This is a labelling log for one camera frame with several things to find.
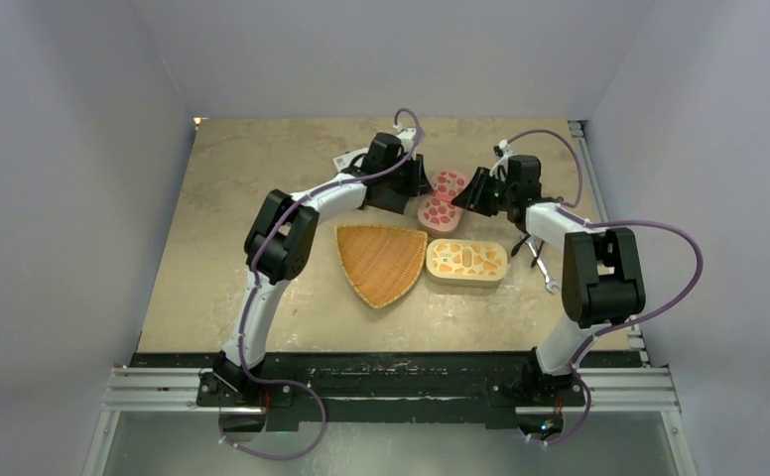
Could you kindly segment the pink lunch box lid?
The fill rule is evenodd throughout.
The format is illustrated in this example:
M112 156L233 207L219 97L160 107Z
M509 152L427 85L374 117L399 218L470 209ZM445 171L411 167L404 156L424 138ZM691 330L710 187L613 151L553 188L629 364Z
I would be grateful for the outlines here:
M469 177L454 169L441 169L435 172L430 178L432 190L429 194L423 195L420 201L418 212L425 208L440 209L460 209L453 205L452 201L466 188Z

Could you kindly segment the beige lunch box lid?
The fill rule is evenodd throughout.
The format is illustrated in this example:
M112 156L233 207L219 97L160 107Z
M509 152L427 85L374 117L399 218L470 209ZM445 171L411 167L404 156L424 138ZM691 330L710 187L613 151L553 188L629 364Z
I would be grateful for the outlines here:
M508 255L496 242L436 239L427 248L426 269L444 281L495 283L507 275Z

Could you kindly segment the woven bamboo basket tray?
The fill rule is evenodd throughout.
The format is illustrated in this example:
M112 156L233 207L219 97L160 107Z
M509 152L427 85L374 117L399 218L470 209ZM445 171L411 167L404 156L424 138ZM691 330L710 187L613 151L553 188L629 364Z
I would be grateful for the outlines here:
M405 295L425 266L428 234L382 224L335 227L341 268L359 297L372 308Z

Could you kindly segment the beige lunch box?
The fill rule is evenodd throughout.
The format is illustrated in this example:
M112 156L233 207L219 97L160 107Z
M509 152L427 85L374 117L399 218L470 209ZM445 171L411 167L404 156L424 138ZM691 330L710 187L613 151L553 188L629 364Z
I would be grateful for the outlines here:
M446 264L427 268L426 271L434 283L454 287L496 288L507 276L507 270L503 268L484 270L481 267L452 267Z

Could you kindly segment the pink lunch box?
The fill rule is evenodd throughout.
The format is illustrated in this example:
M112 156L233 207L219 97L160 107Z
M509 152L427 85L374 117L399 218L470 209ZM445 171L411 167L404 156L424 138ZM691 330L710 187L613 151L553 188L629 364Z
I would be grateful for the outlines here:
M460 209L425 208L417 213L420 227L433 237L450 237L458 228L463 213Z

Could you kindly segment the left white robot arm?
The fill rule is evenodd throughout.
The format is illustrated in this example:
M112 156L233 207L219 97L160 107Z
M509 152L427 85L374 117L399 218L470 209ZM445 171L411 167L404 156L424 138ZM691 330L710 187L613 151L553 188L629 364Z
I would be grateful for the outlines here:
M318 227L354 209L374 207L401 214L412 197L431 189L416 150L420 127L378 133L370 145L333 178L304 191L272 190L247 234L248 269L243 307L231 337L212 367L221 392L237 406L259 396L268 332L288 284L306 266Z

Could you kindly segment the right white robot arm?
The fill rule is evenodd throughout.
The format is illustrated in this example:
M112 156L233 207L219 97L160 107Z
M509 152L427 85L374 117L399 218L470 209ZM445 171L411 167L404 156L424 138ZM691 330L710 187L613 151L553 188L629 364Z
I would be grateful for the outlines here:
M454 206L483 216L504 213L528 239L562 254L560 296L564 314L526 361L521 389L543 404L571 378L596 335L643 310L645 287L635 234L627 227L594 225L542 193L542 165L515 155L503 178L477 168Z

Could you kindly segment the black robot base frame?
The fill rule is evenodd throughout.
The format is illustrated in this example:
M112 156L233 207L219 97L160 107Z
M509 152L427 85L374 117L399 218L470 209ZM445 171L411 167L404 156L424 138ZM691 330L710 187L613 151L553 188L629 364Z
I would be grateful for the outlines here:
M567 381L522 387L530 352L271 352L268 379L245 397L212 373L218 353L137 353L130 368L153 391L184 390L190 405L235 415L233 428L295 431L303 422L475 424L558 434L566 415L594 410L643 381L640 358L597 351Z

